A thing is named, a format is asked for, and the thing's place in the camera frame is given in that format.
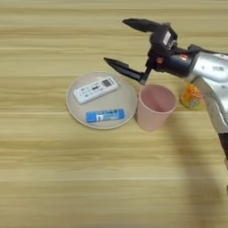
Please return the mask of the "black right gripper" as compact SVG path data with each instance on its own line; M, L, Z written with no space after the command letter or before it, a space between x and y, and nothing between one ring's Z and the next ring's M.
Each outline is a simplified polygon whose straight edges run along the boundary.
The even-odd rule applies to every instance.
M132 29L142 32L155 32L160 28L159 23L146 19L124 19L123 23ZM146 62L146 70L143 73L130 69L129 66L122 61L106 57L103 59L119 74L140 81L142 85L145 85L152 70L169 73L180 78L187 77L194 59L194 54L180 52L170 55L169 57L161 57L150 49Z

